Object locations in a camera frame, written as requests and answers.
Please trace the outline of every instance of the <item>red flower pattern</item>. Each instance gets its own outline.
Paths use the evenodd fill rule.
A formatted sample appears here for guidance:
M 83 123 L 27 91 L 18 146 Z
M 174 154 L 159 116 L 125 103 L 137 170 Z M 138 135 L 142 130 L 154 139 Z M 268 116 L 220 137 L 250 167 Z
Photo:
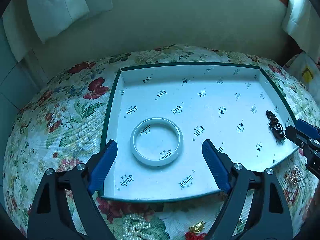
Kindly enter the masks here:
M 20 110 L 20 112 L 23 113 L 23 112 L 29 110 L 33 105 L 34 105 L 34 103 L 32 103 L 32 102 L 28 103 L 26 106 L 24 106 L 24 107 Z
M 17 202 L 13 196 L 11 196 L 11 203 L 15 211 L 17 211 Z
M 288 189 L 289 188 L 283 190 L 285 200 L 287 201 L 287 204 L 289 204 L 291 202 L 291 205 L 294 205 L 294 203 L 297 200 L 297 196 L 299 194 L 299 185 L 294 190 L 293 195 L 291 194 L 291 192 Z
M 52 90 L 47 90 L 46 92 L 44 92 L 43 95 L 37 101 L 38 105 L 39 106 L 42 105 L 47 99 L 51 97 L 52 94 L 53 94 Z
M 22 226 L 20 226 L 19 230 L 24 236 L 26 236 L 26 232 Z
M 259 58 L 254 55 L 247 55 L 248 58 L 250 58 L 254 62 L 260 62 Z
M 99 197 L 96 201 L 99 203 L 98 209 L 102 214 L 107 215 L 110 223 L 113 223 L 114 218 L 120 218 L 129 213 L 143 214 L 145 219 L 154 213 L 147 204 L 108 201 Z
M 306 91 L 308 91 L 307 87 L 300 81 L 298 80 L 298 83 L 300 86 L 302 86 Z
M 85 62 L 74 65 L 72 68 L 68 70 L 68 72 L 70 74 L 79 73 L 83 69 L 87 69 L 87 68 L 91 69 L 93 66 L 95 66 L 95 64 L 96 63 L 94 61 L 91 63 L 89 63 L 89 61 L 85 61 Z
M 62 123 L 62 119 L 58 120 L 50 127 L 49 133 L 52 133 L 54 130 L 59 128 L 59 125 Z
M 32 209 L 32 204 L 29 204 L 29 208 L 28 208 L 28 215 L 30 216 L 31 213 L 31 209 Z
M 66 189 L 65 192 L 66 192 L 66 197 L 67 198 L 73 199 L 73 194 L 72 194 L 71 189 Z
M 300 154 L 301 156 L 304 156 L 303 150 L 302 150 L 301 148 L 299 148 L 299 154 Z
M 91 91 L 83 96 L 84 99 L 97 99 L 104 95 L 109 88 L 103 87 L 102 84 L 104 83 L 105 79 L 100 77 L 98 79 L 93 80 L 89 86 L 88 90 Z
M 60 171 L 69 171 L 76 167 L 81 161 L 79 159 L 63 159 L 57 169 L 57 172 Z
M 271 65 L 271 64 L 268 64 L 268 67 L 270 68 L 270 70 L 273 72 L 273 73 L 278 73 L 280 76 L 282 76 L 283 78 L 285 79 L 288 79 L 281 71 L 281 69 Z
M 185 238 L 186 240 L 203 240 L 206 235 L 207 235 L 206 233 L 196 235 L 193 232 L 186 232 Z
M 291 90 L 292 90 L 293 92 L 295 92 L 296 94 L 299 93 L 298 90 L 297 90 L 297 88 L 296 88 L 296 86 L 289 86 L 289 87 L 290 87 Z
M 58 120 L 53 124 L 53 126 L 50 126 L 51 120 L 52 120 L 52 114 L 47 113 L 44 119 L 47 121 L 47 127 L 49 129 L 49 133 L 52 133 L 53 131 L 57 130 L 59 128 L 59 125 L 62 123 L 62 119 Z

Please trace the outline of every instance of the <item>gold ornament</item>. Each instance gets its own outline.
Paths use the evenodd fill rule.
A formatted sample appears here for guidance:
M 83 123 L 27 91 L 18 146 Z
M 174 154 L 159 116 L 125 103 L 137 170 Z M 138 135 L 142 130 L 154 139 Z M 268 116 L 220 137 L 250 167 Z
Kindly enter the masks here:
M 289 170 L 289 174 L 286 175 L 285 181 L 292 187 L 297 186 L 302 181 L 301 169 L 297 165 L 294 165 L 293 169 Z
M 200 221 L 198 224 L 189 227 L 189 231 L 195 234 L 199 234 L 204 229 L 205 222 Z

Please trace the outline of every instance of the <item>white tray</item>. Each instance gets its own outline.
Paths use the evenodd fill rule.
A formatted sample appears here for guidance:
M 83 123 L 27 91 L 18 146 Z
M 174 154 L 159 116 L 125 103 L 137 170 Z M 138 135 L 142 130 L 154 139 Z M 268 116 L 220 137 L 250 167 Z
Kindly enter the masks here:
M 256 66 L 192 62 L 120 69 L 101 139 L 102 147 L 115 140 L 118 155 L 100 195 L 126 201 L 173 201 L 219 191 L 202 156 L 206 139 L 249 170 L 276 165 L 297 147 L 288 139 L 276 141 L 266 110 L 276 114 L 284 129 L 296 121 L 280 91 Z M 151 117 L 172 120 L 183 134 L 181 155 L 166 166 L 146 166 L 130 151 L 132 130 Z M 156 133 L 150 127 L 139 139 L 153 149 L 158 144 L 161 157 L 160 153 L 171 150 L 172 140 L 159 144 Z

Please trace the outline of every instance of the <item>white curtain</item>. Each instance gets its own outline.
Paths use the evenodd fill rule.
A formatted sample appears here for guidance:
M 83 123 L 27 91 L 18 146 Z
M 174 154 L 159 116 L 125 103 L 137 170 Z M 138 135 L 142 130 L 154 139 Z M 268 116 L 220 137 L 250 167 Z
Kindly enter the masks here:
M 21 61 L 30 50 L 73 22 L 112 7 L 112 0 L 12 0 L 2 17 L 11 51 Z
M 309 0 L 289 0 L 282 28 L 313 59 L 320 57 L 320 17 Z

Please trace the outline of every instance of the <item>floral cushion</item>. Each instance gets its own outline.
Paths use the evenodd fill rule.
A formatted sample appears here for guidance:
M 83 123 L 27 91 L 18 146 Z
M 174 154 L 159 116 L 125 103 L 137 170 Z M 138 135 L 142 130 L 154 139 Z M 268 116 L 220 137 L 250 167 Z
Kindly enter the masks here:
M 121 67 L 165 62 L 231 62 L 262 67 L 286 98 L 296 118 L 320 126 L 320 112 L 304 85 L 273 60 L 243 53 L 225 52 L 195 46 L 172 45 L 90 60 L 62 71 L 53 78 L 17 115 L 4 157 L 5 209 L 23 234 L 39 182 L 47 168 L 67 171 L 85 163 L 99 151 L 110 90 Z M 296 234 L 319 203 L 314 196 L 318 179 L 305 168 L 300 151 L 274 168 L 284 190 Z M 252 192 L 248 192 L 242 219 L 235 233 L 243 230 Z M 78 231 L 85 233 L 71 191 L 67 199 Z M 104 220 L 118 239 L 202 239 L 213 224 L 225 195 L 213 194 L 175 203 L 123 203 L 98 197 L 93 199 Z M 200 221 L 200 235 L 188 228 Z M 144 229 L 137 229 L 142 223 Z

